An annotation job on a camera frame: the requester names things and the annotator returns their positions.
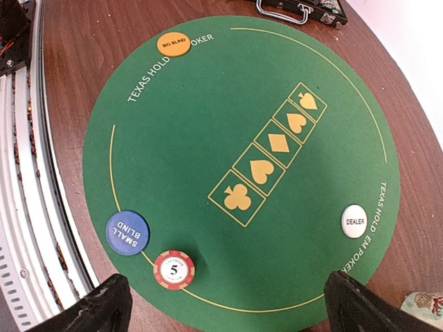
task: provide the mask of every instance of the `wooden table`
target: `wooden table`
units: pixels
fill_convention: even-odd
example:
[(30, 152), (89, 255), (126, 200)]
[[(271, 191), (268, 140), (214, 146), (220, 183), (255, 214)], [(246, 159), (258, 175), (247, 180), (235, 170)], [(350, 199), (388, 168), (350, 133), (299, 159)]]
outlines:
[[(369, 289), (399, 307), (412, 291), (443, 284), (443, 153), (405, 77), (356, 13), (342, 30), (296, 27), (339, 54), (383, 109), (398, 148), (401, 205), (392, 244)], [(259, 16), (245, 0), (47, 0), (44, 55), (51, 126), (73, 215), (100, 281), (116, 272), (89, 218), (82, 148), (89, 116), (115, 68), (142, 43), (177, 24), (213, 15)], [(135, 292), (130, 331), (191, 331)], [(323, 322), (308, 331), (328, 331)]]

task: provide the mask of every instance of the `diamond symbol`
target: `diamond symbol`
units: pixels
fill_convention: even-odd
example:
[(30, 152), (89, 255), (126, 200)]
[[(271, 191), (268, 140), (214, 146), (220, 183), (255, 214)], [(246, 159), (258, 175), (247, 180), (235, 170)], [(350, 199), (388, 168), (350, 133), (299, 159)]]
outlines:
[(268, 134), (269, 142), (271, 143), (272, 152), (285, 152), (289, 153), (288, 141), (286, 136), (281, 133)]

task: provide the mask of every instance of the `white dealer button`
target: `white dealer button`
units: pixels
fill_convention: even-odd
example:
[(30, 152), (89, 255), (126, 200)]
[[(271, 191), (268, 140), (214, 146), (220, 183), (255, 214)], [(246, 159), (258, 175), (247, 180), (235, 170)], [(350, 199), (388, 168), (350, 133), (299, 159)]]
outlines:
[(358, 239), (365, 234), (368, 226), (368, 217), (360, 205), (351, 205), (346, 208), (341, 217), (341, 227), (351, 239)]

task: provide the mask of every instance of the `curved metal structure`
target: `curved metal structure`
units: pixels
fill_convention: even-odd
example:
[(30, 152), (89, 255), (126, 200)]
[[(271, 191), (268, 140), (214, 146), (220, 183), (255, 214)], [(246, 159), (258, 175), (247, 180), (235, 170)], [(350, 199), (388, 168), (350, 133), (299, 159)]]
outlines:
[(302, 26), (303, 24), (306, 24), (308, 22), (309, 14), (311, 14), (314, 10), (312, 7), (309, 7), (309, 6), (306, 6), (302, 3), (299, 3), (298, 7), (303, 12), (303, 18), (301, 20), (298, 20), (298, 19), (294, 19), (290, 16), (280, 14), (278, 12), (269, 12), (267, 10), (264, 10), (262, 8), (262, 0), (257, 0), (257, 2), (255, 3), (255, 7), (257, 8), (258, 12), (261, 15), (264, 15), (266, 17), (270, 17), (272, 19), (279, 19), (280, 21), (284, 21), (287, 23), (297, 24), (299, 26)]
[(0, 287), (20, 331), (75, 304), (98, 279), (57, 166), (44, 86), (43, 2), (29, 67), (0, 77)]

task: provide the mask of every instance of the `gold border line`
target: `gold border line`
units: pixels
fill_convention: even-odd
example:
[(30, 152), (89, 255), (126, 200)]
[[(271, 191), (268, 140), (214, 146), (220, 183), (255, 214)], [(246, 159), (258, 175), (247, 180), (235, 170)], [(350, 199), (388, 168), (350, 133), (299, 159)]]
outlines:
[(297, 43), (297, 44), (300, 44), (301, 46), (304, 46), (305, 48), (311, 50), (312, 52), (314, 52), (314, 53), (317, 54), (317, 55), (320, 55), (323, 59), (325, 59), (326, 61), (328, 61), (328, 62), (329, 62), (329, 63), (330, 63), (330, 64), (331, 64), (336, 70), (339, 71), (339, 73), (340, 73), (341, 75), (343, 75), (343, 77), (344, 77), (345, 79), (348, 80), (348, 82), (352, 85), (352, 87), (355, 89), (355, 91), (357, 91), (357, 93), (359, 94), (360, 98), (363, 100), (363, 102), (365, 103), (366, 107), (368, 108), (368, 111), (369, 111), (369, 113), (371, 114), (372, 119), (374, 120), (375, 127), (377, 128), (377, 131), (379, 132), (379, 135), (380, 135), (381, 145), (383, 146), (383, 152), (384, 152), (384, 155), (385, 155), (385, 162), (386, 162), (386, 164), (388, 163), (388, 157), (387, 157), (387, 155), (386, 155), (386, 148), (385, 148), (385, 143), (384, 143), (384, 141), (383, 141), (383, 136), (381, 135), (381, 131), (380, 131), (380, 128), (379, 128), (379, 124), (377, 123), (377, 120), (375, 120), (375, 117), (374, 117), (374, 114), (373, 114), (371, 108), (369, 107), (368, 103), (366, 102), (366, 99), (363, 97), (363, 95), (361, 94), (361, 92), (357, 89), (357, 87), (354, 85), (354, 83), (352, 83), (351, 79), (350, 79), (348, 76), (346, 76), (346, 74), (344, 74), (344, 72), (343, 72), (343, 71), (342, 71), (337, 65), (335, 65), (335, 63), (333, 63), (331, 60), (329, 60), (326, 56), (324, 56), (323, 54), (321, 54), (321, 53), (318, 52), (317, 50), (314, 50), (312, 47), (309, 47), (308, 45), (305, 45), (305, 44), (302, 43), (301, 41), (298, 41), (298, 40), (292, 39), (292, 38), (290, 38), (290, 37), (288, 37), (288, 36), (285, 36), (285, 35), (281, 35), (280, 33), (275, 33), (275, 32), (273, 32), (273, 31), (267, 31), (267, 30), (261, 30), (261, 29), (254, 29), (254, 28), (231, 28), (231, 30), (255, 31), (255, 32), (259, 32), (259, 33), (269, 33), (270, 35), (275, 35), (275, 36), (283, 37), (283, 38), (288, 39), (288, 40), (290, 40), (290, 41), (292, 41), (292, 42), (295, 42), (295, 43)]
[[(114, 186), (114, 174), (112, 172), (112, 150), (114, 148), (114, 136), (116, 133), (116, 126), (114, 125), (112, 127), (112, 134), (111, 134), (111, 144), (109, 145), (109, 176), (111, 178), (111, 186), (112, 186), (112, 192), (114, 193), (114, 199), (116, 201), (116, 205), (117, 205), (117, 209), (119, 212), (121, 212), (120, 209), (120, 204), (118, 203), (118, 198), (117, 198), (117, 193), (116, 193), (116, 188)], [(154, 266), (154, 263), (152, 262), (152, 260), (146, 255), (146, 253), (144, 251), (141, 252), (141, 254), (144, 256), (144, 258), (146, 258), (146, 260), (149, 262), (149, 264), (151, 264), (151, 266)], [(288, 311), (288, 310), (292, 310), (292, 309), (296, 309), (296, 308), (300, 308), (301, 306), (306, 306), (307, 304), (310, 304), (312, 302), (317, 301), (318, 299), (321, 299), (323, 296), (325, 296), (325, 294), (319, 295), (318, 297), (315, 297), (313, 299), (310, 299), (309, 301), (297, 304), (295, 306), (287, 306), (285, 308), (279, 308), (279, 309), (271, 309), (271, 310), (246, 310), (246, 309), (238, 309), (238, 308), (233, 308), (230, 306), (224, 306), (223, 304), (218, 304), (216, 302), (212, 302), (209, 301), (208, 299), (204, 299), (198, 295), (195, 295), (194, 293), (188, 291), (187, 289), (182, 289), (183, 292), (187, 293), (188, 295), (194, 297), (195, 299), (199, 299), (200, 301), (203, 301), (207, 304), (211, 304), (213, 306), (217, 306), (219, 308), (222, 309), (227, 309), (227, 310), (231, 310), (231, 311), (237, 311), (239, 313), (279, 313), (281, 311)]]
[(120, 204), (118, 203), (116, 186), (114, 185), (114, 174), (112, 172), (112, 150), (114, 149), (114, 136), (115, 136), (115, 134), (116, 134), (116, 126), (114, 125), (112, 127), (111, 144), (109, 146), (109, 175), (111, 177), (112, 193), (114, 194), (114, 200), (116, 201), (117, 210), (119, 212), (122, 212), (122, 210), (120, 209)]

